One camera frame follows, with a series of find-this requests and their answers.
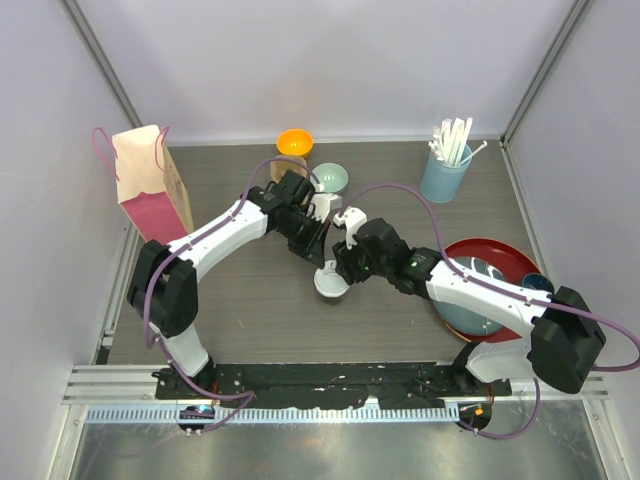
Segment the white cup lid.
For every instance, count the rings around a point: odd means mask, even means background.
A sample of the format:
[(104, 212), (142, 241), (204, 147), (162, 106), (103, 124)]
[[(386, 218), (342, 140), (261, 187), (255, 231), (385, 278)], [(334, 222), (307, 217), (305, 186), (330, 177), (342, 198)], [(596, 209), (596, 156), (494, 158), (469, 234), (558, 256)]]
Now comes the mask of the white cup lid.
[(349, 285), (337, 272), (336, 260), (327, 260), (323, 268), (315, 271), (314, 286), (321, 296), (329, 299), (340, 298), (349, 290)]

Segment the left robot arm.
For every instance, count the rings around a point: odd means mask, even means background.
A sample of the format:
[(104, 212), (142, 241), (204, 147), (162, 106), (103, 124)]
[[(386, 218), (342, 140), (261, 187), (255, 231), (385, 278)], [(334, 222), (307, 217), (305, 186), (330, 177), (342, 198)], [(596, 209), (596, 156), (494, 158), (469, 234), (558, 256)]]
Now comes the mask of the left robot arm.
[(340, 202), (340, 195), (288, 171), (265, 187), (250, 186), (228, 211), (194, 233), (142, 247), (127, 301), (143, 320), (146, 342), (164, 347), (180, 371), (177, 383), (187, 396), (205, 397), (216, 377), (215, 362), (194, 325), (199, 282), (229, 255), (270, 232), (282, 235), (294, 255), (324, 266), (328, 217)]

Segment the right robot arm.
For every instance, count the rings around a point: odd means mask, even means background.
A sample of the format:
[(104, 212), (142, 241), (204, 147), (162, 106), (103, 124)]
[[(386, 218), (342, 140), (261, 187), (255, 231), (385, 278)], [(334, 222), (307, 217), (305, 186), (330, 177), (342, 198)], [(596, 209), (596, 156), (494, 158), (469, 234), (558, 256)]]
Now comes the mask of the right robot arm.
[(384, 219), (360, 211), (336, 215), (333, 224), (345, 233), (332, 250), (347, 285), (378, 276), (403, 294), (456, 305), (517, 334), (464, 348), (451, 371), (457, 391), (472, 395), (496, 380), (534, 378), (563, 393), (580, 392), (606, 337), (578, 292), (526, 289), (475, 274), (436, 250), (409, 247)]

